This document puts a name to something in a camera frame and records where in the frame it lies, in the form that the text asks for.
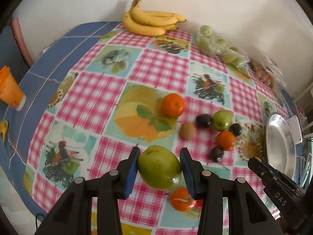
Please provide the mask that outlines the orange tangerine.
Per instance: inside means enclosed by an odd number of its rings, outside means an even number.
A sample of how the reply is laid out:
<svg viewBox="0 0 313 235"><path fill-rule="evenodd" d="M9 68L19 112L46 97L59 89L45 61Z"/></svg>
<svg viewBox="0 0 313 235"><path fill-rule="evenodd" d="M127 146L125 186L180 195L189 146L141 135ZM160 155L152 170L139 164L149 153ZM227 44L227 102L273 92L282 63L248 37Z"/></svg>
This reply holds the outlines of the orange tangerine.
<svg viewBox="0 0 313 235"><path fill-rule="evenodd" d="M185 111L185 100L176 93L166 95L161 102L161 111L165 116L177 118Z"/></svg>
<svg viewBox="0 0 313 235"><path fill-rule="evenodd" d="M221 148L224 151L229 151L231 150L236 142L236 137L234 134L228 130L224 130L220 132L216 139L215 139L215 144L217 147Z"/></svg>
<svg viewBox="0 0 313 235"><path fill-rule="evenodd" d="M171 193L170 204L179 212L187 212L191 209L200 210L203 206L203 201L194 200L186 187L180 187Z"/></svg>

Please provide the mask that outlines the dark plum front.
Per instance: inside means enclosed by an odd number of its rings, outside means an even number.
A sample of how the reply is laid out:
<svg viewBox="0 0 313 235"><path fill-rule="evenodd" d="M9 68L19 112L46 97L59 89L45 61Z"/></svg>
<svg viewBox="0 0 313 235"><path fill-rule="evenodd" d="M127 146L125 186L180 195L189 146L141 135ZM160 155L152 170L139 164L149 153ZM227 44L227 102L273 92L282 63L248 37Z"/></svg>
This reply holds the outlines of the dark plum front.
<svg viewBox="0 0 313 235"><path fill-rule="evenodd" d="M212 162L219 163L224 156L224 151L219 147L213 147L210 151L209 157Z"/></svg>

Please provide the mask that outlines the dark plum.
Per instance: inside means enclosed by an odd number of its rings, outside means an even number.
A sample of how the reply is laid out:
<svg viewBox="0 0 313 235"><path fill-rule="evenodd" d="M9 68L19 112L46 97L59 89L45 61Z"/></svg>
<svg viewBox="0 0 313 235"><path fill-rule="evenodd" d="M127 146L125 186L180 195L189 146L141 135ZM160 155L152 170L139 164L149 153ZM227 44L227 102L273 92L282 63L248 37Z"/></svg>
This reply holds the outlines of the dark plum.
<svg viewBox="0 0 313 235"><path fill-rule="evenodd" d="M232 124L228 131L230 131L235 137L238 137L242 134L242 128L239 123Z"/></svg>
<svg viewBox="0 0 313 235"><path fill-rule="evenodd" d="M209 157L212 162L219 163L224 156L224 151L219 147L213 147L210 151Z"/></svg>
<svg viewBox="0 0 313 235"><path fill-rule="evenodd" d="M211 116L209 114L200 114L195 119L197 128L207 129L211 125Z"/></svg>

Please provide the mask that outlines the small green apple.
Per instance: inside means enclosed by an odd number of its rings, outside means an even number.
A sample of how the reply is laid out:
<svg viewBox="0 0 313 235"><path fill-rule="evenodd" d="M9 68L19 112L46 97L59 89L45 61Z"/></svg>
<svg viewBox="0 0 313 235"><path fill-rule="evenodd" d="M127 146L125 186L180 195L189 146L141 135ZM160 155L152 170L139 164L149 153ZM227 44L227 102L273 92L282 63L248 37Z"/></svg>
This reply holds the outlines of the small green apple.
<svg viewBox="0 0 313 235"><path fill-rule="evenodd" d="M216 131L227 130L232 123L232 112L229 110L219 110L211 117L211 127Z"/></svg>

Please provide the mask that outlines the large green mango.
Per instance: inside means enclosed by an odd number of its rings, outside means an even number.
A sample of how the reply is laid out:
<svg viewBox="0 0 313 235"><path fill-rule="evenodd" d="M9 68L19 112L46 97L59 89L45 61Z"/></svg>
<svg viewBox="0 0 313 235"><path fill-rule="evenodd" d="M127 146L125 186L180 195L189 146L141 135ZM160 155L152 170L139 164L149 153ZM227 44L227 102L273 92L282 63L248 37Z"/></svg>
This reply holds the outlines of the large green mango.
<svg viewBox="0 0 313 235"><path fill-rule="evenodd" d="M170 150L162 146L149 146L138 157L137 167L141 178L154 189L168 191L180 185L180 162Z"/></svg>

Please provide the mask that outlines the brown kiwi fruit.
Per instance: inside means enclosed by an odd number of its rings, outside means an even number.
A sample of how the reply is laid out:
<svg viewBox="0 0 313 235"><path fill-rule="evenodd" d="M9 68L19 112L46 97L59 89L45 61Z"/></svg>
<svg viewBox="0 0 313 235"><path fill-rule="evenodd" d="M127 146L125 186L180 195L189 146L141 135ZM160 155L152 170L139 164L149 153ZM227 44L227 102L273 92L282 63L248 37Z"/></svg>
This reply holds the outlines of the brown kiwi fruit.
<svg viewBox="0 0 313 235"><path fill-rule="evenodd" d="M186 122L183 123L180 127L179 135L183 139L191 139L196 134L196 127L193 123Z"/></svg>

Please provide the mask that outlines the bag of green fruits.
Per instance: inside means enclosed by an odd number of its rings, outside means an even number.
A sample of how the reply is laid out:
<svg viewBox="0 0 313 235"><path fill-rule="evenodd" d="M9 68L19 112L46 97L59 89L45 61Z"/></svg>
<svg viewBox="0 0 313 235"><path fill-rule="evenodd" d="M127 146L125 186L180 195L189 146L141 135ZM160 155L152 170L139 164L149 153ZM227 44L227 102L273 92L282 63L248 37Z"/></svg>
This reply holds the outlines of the bag of green fruits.
<svg viewBox="0 0 313 235"><path fill-rule="evenodd" d="M196 43L200 52L209 57L218 57L226 65L244 67L250 62L246 52L230 38L214 31L209 25L199 27Z"/></svg>

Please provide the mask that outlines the silver metal tray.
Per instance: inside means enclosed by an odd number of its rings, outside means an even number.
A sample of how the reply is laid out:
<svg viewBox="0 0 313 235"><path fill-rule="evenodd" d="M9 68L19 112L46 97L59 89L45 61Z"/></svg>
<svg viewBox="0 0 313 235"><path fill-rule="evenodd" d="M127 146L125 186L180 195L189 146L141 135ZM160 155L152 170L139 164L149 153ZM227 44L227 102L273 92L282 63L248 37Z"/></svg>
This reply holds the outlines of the silver metal tray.
<svg viewBox="0 0 313 235"><path fill-rule="evenodd" d="M296 147L287 121L277 112L268 117L265 137L268 164L292 179L296 170Z"/></svg>

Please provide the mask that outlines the bag of brown longans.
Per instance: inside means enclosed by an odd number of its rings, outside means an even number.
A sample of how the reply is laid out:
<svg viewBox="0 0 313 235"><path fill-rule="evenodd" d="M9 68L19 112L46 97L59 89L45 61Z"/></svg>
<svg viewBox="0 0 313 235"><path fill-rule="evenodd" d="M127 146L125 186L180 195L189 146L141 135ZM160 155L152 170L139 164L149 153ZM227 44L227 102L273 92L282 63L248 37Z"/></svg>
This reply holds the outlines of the bag of brown longans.
<svg viewBox="0 0 313 235"><path fill-rule="evenodd" d="M251 57L249 65L255 76L269 88L274 89L278 86L286 88L288 86L277 63L266 54L260 53L255 57Z"/></svg>

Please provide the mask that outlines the orange plastic cup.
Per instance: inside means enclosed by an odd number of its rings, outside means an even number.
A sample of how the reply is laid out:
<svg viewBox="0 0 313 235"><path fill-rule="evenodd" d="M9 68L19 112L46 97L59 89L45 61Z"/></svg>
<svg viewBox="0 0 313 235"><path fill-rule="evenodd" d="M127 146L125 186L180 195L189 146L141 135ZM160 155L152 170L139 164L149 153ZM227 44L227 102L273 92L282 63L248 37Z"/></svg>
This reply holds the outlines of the orange plastic cup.
<svg viewBox="0 0 313 235"><path fill-rule="evenodd" d="M3 66L0 71L1 86L0 97L1 100L8 106L11 106L16 111L20 111L26 101L26 96L20 89L15 78L10 72L8 66Z"/></svg>

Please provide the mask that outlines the checkered picture tablecloth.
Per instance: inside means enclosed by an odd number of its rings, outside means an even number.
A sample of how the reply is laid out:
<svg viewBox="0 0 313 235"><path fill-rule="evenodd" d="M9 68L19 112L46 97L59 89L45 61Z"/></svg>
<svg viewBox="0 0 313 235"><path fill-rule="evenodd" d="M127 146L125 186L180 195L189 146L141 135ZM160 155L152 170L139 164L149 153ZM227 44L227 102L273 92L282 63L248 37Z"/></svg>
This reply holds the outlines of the checkered picture tablecloth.
<svg viewBox="0 0 313 235"><path fill-rule="evenodd" d="M170 93L185 100L177 118L161 111ZM211 125L197 128L195 119L222 109L232 112L231 125L239 123L242 134L215 163L209 154L220 132ZM102 176L134 146L159 145L174 154L187 147L218 176L244 177L278 216L247 166L249 158L265 156L263 135L272 112L288 115L277 88L263 84L250 65L226 65L201 54L188 33L145 37L118 24L78 60L49 99L30 143L23 187L46 214L76 177ZM186 122L196 127L191 139L179 135Z"/></svg>

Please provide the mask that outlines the blue under cloth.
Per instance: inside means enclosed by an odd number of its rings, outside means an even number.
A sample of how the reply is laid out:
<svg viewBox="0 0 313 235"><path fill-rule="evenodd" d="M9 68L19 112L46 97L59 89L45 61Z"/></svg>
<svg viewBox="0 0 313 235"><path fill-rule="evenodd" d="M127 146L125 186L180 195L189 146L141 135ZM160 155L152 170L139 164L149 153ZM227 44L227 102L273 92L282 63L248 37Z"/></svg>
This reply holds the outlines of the blue under cloth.
<svg viewBox="0 0 313 235"><path fill-rule="evenodd" d="M27 71L19 83L26 95L20 111L8 107L1 119L8 121L6 140L1 142L1 167L19 194L27 209L33 214L45 211L31 198L23 187L23 174L27 165L29 146L49 99L67 72L83 55L118 22L93 22L80 24L58 39Z"/></svg>

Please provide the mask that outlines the banana bunch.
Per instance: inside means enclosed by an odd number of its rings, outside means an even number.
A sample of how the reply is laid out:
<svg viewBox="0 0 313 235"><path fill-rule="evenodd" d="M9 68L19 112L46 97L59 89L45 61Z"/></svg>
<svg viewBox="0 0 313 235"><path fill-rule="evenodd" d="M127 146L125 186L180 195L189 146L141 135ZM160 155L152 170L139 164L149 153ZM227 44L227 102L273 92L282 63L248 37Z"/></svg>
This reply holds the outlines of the banana bunch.
<svg viewBox="0 0 313 235"><path fill-rule="evenodd" d="M141 0L133 0L130 10L122 17L122 24L131 33L142 36L162 36L167 31L176 31L177 23L187 19L176 13L150 11L140 8Z"/></svg>

